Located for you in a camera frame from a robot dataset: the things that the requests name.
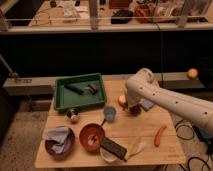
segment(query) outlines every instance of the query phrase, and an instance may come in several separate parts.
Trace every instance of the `green tray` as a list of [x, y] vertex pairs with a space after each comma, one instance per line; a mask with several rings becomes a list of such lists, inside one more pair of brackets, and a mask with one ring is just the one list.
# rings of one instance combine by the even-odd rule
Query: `green tray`
[[[64, 85], [72, 84], [78, 88], [84, 89], [88, 84], [96, 85], [98, 92], [96, 94], [83, 93], [79, 95], [76, 92], [68, 90]], [[55, 82], [54, 108], [64, 112], [67, 109], [77, 108], [79, 110], [90, 107], [103, 106], [106, 102], [106, 94], [101, 74], [87, 74], [72, 76], [64, 79], [57, 79]]]

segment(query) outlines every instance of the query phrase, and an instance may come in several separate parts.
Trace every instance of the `carrot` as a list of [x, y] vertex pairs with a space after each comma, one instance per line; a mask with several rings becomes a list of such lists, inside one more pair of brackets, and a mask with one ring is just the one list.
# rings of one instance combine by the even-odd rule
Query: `carrot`
[[155, 147], [159, 147], [160, 146], [160, 140], [161, 140], [161, 136], [163, 134], [163, 131], [167, 128], [166, 125], [163, 125], [160, 127], [160, 129], [158, 130], [157, 134], [155, 135], [155, 141], [154, 141], [154, 145]]

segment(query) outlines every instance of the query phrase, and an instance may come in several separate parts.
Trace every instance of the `wooden table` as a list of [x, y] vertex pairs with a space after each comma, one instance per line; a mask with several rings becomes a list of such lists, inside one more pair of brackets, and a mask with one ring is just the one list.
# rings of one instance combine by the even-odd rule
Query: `wooden table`
[[[185, 155], [176, 131], [173, 126], [170, 114], [167, 110], [155, 105], [149, 112], [142, 111], [138, 116], [132, 116], [128, 111], [123, 111], [118, 105], [117, 99], [124, 92], [125, 80], [107, 80], [104, 86], [107, 95], [107, 104], [117, 110], [114, 123], [105, 123], [103, 128], [106, 136], [127, 147], [131, 140], [140, 136], [147, 142], [146, 148], [138, 155], [130, 158], [127, 162], [118, 160], [113, 164], [107, 164], [99, 154], [90, 154], [85, 151], [79, 142], [80, 130], [89, 123], [100, 124], [103, 120], [103, 108], [91, 109], [80, 112], [80, 120], [77, 124], [71, 122], [63, 115], [59, 115], [50, 107], [44, 132], [57, 126], [65, 125], [70, 127], [76, 136], [75, 147], [70, 155], [64, 160], [54, 160], [47, 154], [44, 148], [44, 140], [41, 140], [36, 161], [36, 168], [77, 168], [77, 167], [106, 167], [106, 166], [134, 166], [134, 165], [161, 165], [185, 163]], [[157, 130], [163, 125], [167, 129], [163, 133], [160, 147], [155, 147], [154, 137]]]

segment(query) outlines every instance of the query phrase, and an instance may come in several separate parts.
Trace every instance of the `ball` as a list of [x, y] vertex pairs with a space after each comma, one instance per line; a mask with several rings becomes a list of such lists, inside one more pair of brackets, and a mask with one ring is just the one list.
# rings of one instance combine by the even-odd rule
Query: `ball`
[[195, 69], [195, 68], [189, 69], [188, 72], [187, 72], [187, 76], [188, 76], [188, 78], [190, 78], [190, 79], [196, 78], [196, 77], [198, 76], [198, 71], [197, 71], [197, 69]]

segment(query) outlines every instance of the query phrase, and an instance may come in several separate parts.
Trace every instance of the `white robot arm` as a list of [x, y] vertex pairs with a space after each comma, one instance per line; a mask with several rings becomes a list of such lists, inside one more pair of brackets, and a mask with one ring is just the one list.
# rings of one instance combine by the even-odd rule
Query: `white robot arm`
[[125, 95], [130, 108], [145, 98], [213, 133], [212, 102], [160, 88], [151, 84], [153, 80], [152, 71], [143, 68], [126, 81]]

